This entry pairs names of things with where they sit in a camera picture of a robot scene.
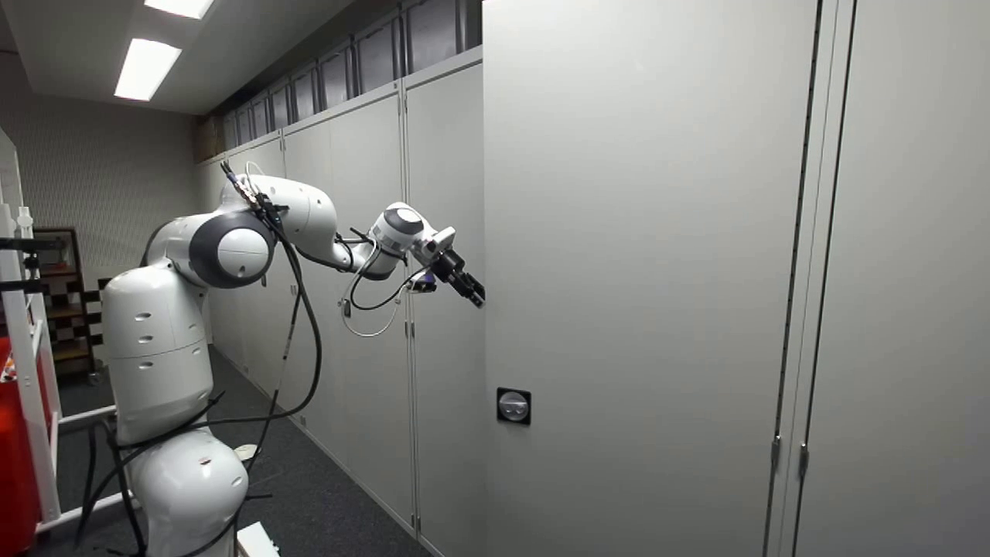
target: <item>ceiling light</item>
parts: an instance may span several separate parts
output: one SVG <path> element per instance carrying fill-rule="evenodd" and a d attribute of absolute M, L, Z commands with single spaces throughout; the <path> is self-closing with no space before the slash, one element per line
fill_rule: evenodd
<path fill-rule="evenodd" d="M 183 17 L 205 17 L 214 0 L 145 0 L 149 10 L 172 12 Z"/>
<path fill-rule="evenodd" d="M 116 96 L 149 101 L 183 49 L 159 40 L 129 40 Z"/>

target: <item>red object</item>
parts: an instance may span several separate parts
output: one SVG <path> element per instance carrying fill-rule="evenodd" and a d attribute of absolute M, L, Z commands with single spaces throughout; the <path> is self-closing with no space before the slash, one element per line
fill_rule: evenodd
<path fill-rule="evenodd" d="M 9 339 L 0 338 L 0 364 L 7 369 Z M 18 382 L 0 380 L 0 553 L 21 553 L 35 541 L 39 519 L 32 446 L 21 413 Z"/>

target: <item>ceiling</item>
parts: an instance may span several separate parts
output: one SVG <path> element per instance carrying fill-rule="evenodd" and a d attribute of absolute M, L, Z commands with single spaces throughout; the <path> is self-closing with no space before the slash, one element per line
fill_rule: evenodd
<path fill-rule="evenodd" d="M 183 47 L 152 101 L 207 114 L 280 54 L 332 22 L 349 0 L 214 0 L 200 22 L 145 10 L 142 0 L 0 0 L 0 53 L 16 49 L 35 92 L 116 99 L 129 36 Z"/>

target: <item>floor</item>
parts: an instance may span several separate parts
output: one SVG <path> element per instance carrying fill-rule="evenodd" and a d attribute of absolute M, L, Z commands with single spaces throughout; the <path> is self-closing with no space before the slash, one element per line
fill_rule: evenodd
<path fill-rule="evenodd" d="M 214 352 L 216 390 L 222 403 L 212 416 L 267 413 L 267 397 L 253 390 L 231 364 Z M 65 413 L 108 406 L 105 373 L 63 382 Z M 89 465 L 89 423 L 65 425 L 60 446 L 63 506 L 76 506 Z M 214 429 L 222 443 L 240 446 L 261 435 L 256 423 L 225 423 Z M 113 454 L 100 443 L 96 478 L 113 469 Z M 325 450 L 318 450 L 295 423 L 276 419 L 250 469 L 250 496 L 240 527 L 262 522 L 284 557 L 426 557 L 426 549 L 392 522 Z M 121 506 L 94 514 L 85 541 L 76 527 L 60 527 L 36 538 L 36 557 L 125 557 L 137 553 L 134 529 Z"/>

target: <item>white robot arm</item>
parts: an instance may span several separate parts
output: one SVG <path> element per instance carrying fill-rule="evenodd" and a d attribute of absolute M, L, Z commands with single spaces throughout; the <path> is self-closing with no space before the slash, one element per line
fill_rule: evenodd
<path fill-rule="evenodd" d="M 248 493 L 248 469 L 231 447 L 207 425 L 190 425 L 205 419 L 214 390 L 200 314 L 207 286 L 262 279 L 276 240 L 284 240 L 307 258 L 373 281 L 412 252 L 425 265 L 421 290 L 438 279 L 470 302 L 486 302 L 486 286 L 451 249 L 454 230 L 436 231 L 401 200 L 361 240 L 345 240 L 323 189 L 256 173 L 228 179 L 240 197 L 162 224 L 145 265 L 121 273 L 101 293 L 117 446 L 138 447 L 127 477 L 145 506 L 149 553 L 231 553 L 225 527 Z"/>

